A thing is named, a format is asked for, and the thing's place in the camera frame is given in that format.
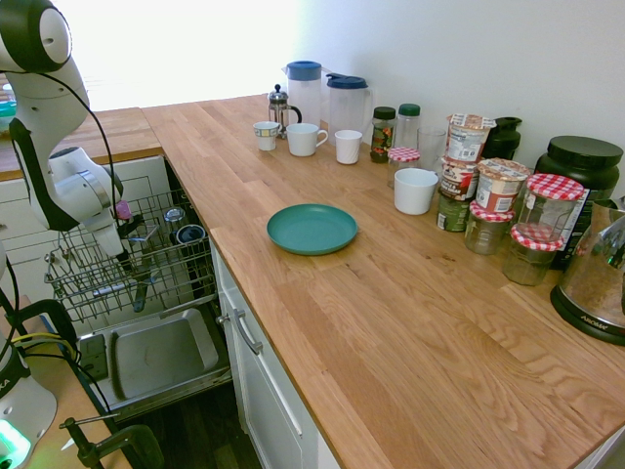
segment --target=dark floor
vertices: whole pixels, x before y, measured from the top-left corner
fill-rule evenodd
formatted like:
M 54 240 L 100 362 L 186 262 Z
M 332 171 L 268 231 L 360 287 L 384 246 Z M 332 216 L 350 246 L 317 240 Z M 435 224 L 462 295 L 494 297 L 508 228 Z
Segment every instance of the dark floor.
M 241 430 L 232 383 L 120 423 L 151 428 L 165 469 L 262 469 Z

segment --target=wire dish rack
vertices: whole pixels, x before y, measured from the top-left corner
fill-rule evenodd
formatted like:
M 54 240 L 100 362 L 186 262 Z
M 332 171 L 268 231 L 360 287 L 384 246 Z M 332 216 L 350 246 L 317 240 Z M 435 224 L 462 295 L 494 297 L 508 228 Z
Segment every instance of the wire dish rack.
M 127 261 L 108 257 L 81 227 L 59 233 L 56 248 L 47 256 L 45 281 L 74 321 L 117 310 L 142 316 L 162 313 L 215 294 L 208 238 L 179 244 L 164 218 L 169 209 L 180 207 L 187 223 L 197 223 L 184 192 L 166 192 L 128 204 L 133 219 L 141 215 L 143 222 L 122 239 Z

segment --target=black cable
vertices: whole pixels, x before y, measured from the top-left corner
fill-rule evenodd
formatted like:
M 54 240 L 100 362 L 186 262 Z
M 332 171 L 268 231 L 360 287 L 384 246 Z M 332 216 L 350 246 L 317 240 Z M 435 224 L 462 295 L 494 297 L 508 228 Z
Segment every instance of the black cable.
M 69 359 L 68 357 L 62 356 L 62 355 L 26 354 L 26 356 L 27 357 L 45 357 L 45 358 L 48 358 L 48 359 L 60 359 L 60 360 L 65 360 L 66 362 L 68 362 L 69 366 L 76 366 L 85 376 L 87 376 L 87 378 L 89 378 L 89 380 L 94 384 L 94 386 L 96 386 L 96 389 L 98 390 L 98 393 L 100 394 L 100 397 L 102 398 L 102 401 L 104 402 L 104 406 L 106 407 L 106 412 L 107 413 L 111 413 L 110 407 L 108 406 L 108 401 L 104 397 L 104 393 L 102 392 L 102 389 L 100 389 L 100 386 L 98 386 L 98 383 L 93 378 L 93 376 L 91 376 L 91 374 L 89 374 L 89 371 L 87 371 L 85 368 L 83 368 L 80 364 L 78 364 L 78 363 L 74 362 L 73 360 Z
M 4 359 L 4 356 L 7 354 L 7 350 L 11 346 L 11 341 L 13 340 L 13 336 L 16 333 L 16 329 L 18 328 L 18 314 L 20 313 L 20 290 L 18 289 L 18 279 L 16 278 L 16 273 L 13 270 L 13 266 L 7 257 L 7 269 L 9 274 L 11 275 L 11 281 L 13 283 L 13 293 L 15 295 L 16 307 L 14 308 L 14 318 L 13 325 L 11 326 L 11 330 L 9 331 L 9 336 L 7 337 L 7 341 L 4 343 L 4 347 L 2 348 L 2 352 L 0 352 L 0 362 Z
M 115 202 L 115 172 L 113 170 L 113 155 L 110 151 L 110 147 L 108 146 L 108 139 L 106 138 L 106 134 L 104 133 L 104 129 L 102 127 L 102 124 L 100 123 L 100 120 L 96 117 L 96 115 L 91 111 L 91 109 L 89 108 L 89 106 L 87 105 L 87 103 L 85 103 L 82 98 L 80 98 L 80 96 L 78 96 L 78 94 L 72 90 L 69 86 L 67 86 L 64 82 L 62 82 L 61 80 L 59 80 L 58 78 L 55 78 L 54 76 L 51 76 L 47 73 L 37 73 L 40 76 L 43 76 L 45 78 L 48 78 L 49 80 L 55 81 L 57 83 L 59 83 L 60 85 L 63 85 L 72 95 L 74 95 L 74 98 L 76 98 L 78 100 L 78 102 L 85 108 L 87 109 L 87 112 L 89 112 L 91 114 L 91 116 L 94 118 L 94 120 L 96 121 L 96 125 L 98 125 L 98 129 L 100 130 L 100 135 L 102 135 L 102 139 L 104 141 L 104 146 L 106 147 L 106 154 L 108 155 L 108 168 L 110 169 L 110 189 L 111 189 L 111 195 L 113 198 L 112 201 L 112 206 L 113 206 L 113 214 L 114 214 L 114 218 L 115 218 L 115 224 L 117 225 L 117 228 L 119 228 L 119 220 L 117 219 L 117 207 L 116 202 Z

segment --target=green plate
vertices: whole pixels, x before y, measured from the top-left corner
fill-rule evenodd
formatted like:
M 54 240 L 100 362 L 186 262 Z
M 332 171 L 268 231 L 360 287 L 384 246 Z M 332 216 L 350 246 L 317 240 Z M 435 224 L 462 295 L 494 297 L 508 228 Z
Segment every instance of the green plate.
M 330 205 L 304 203 L 280 210 L 267 223 L 271 240 L 294 254 L 319 256 L 347 246 L 358 232 L 354 217 Z

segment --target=white cup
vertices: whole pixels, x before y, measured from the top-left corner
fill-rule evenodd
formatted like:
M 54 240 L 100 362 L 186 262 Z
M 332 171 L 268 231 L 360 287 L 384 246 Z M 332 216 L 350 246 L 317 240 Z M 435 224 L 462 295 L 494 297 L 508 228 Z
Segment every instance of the white cup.
M 433 171 L 417 168 L 395 173 L 395 207 L 408 215 L 421 215 L 430 210 L 438 176 Z
M 325 138 L 318 142 L 318 136 L 321 134 L 325 134 Z M 291 154 L 311 156 L 319 145 L 328 140 L 328 133 L 314 124 L 291 124 L 286 127 L 286 138 Z
M 354 164 L 358 161 L 362 134 L 357 130 L 339 130 L 336 139 L 336 160 L 342 164 Z
M 254 124 L 254 133 L 258 142 L 258 149 L 270 151 L 275 149 L 275 136 L 280 130 L 280 124 L 270 120 L 264 120 Z

